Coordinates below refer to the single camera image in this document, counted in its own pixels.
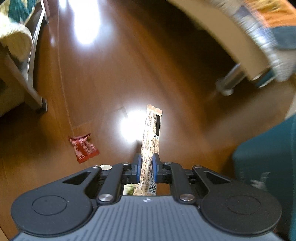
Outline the wooden bench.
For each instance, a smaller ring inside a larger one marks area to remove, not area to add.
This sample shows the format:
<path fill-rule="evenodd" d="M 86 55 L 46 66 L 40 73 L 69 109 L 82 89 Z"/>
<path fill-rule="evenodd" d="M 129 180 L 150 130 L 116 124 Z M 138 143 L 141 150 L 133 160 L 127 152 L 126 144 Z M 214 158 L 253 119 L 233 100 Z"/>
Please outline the wooden bench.
<path fill-rule="evenodd" d="M 26 60 L 20 62 L 1 45 L 1 115 L 23 102 L 33 110 L 47 110 L 46 99 L 33 87 L 33 78 L 38 39 L 49 14 L 48 2 L 40 1 L 26 24 L 33 37 L 33 47 Z"/>

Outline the dark red snack wrapper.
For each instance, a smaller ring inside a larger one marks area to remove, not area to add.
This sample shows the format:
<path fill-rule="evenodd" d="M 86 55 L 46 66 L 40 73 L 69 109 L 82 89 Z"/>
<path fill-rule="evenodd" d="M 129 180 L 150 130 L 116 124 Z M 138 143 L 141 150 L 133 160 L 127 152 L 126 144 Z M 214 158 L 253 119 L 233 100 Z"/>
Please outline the dark red snack wrapper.
<path fill-rule="evenodd" d="M 89 141 L 91 133 L 79 137 L 70 137 L 68 140 L 72 145 L 78 163 L 84 163 L 90 158 L 100 154 L 100 151 Z"/>

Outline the green white zigzag quilt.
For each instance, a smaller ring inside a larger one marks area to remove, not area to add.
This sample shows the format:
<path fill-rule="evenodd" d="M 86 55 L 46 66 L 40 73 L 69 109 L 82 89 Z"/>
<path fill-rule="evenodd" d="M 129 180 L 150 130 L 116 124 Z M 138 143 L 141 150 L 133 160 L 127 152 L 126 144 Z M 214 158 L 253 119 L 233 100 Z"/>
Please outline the green white zigzag quilt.
<path fill-rule="evenodd" d="M 1 45 L 20 62 L 27 59 L 33 47 L 33 37 L 26 24 L 40 1 L 1 1 Z"/>

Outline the bed with orange bedspread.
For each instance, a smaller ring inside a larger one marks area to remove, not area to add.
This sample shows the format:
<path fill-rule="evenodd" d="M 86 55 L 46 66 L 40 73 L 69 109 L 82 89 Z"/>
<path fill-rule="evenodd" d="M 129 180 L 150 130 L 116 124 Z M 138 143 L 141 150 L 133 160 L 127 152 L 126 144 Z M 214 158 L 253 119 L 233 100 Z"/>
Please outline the bed with orange bedspread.
<path fill-rule="evenodd" d="M 225 96 L 244 78 L 258 88 L 295 74 L 295 8 L 288 1 L 170 1 L 236 65 L 216 81 Z"/>

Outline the dark teal trash bin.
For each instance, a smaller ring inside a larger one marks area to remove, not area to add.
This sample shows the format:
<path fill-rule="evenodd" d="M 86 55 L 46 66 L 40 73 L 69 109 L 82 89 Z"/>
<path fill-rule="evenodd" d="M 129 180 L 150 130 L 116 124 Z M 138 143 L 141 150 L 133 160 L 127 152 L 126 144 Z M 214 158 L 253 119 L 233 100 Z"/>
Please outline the dark teal trash bin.
<path fill-rule="evenodd" d="M 232 159 L 239 181 L 279 200 L 282 216 L 278 231 L 295 240 L 295 116 L 243 142 Z"/>

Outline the beige snack bar wrapper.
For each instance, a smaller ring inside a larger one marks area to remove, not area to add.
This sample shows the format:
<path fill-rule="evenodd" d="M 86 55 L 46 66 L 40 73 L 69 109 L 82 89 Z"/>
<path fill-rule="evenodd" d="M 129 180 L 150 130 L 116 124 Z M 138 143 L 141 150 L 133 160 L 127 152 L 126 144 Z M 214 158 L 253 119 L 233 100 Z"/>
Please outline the beige snack bar wrapper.
<path fill-rule="evenodd" d="M 141 149 L 141 170 L 139 182 L 136 185 L 133 195 L 151 196 L 156 195 L 157 185 L 154 181 L 152 168 L 152 156 L 159 152 L 159 139 L 161 120 L 163 112 L 161 109 L 149 104 L 145 117 L 144 134 Z"/>

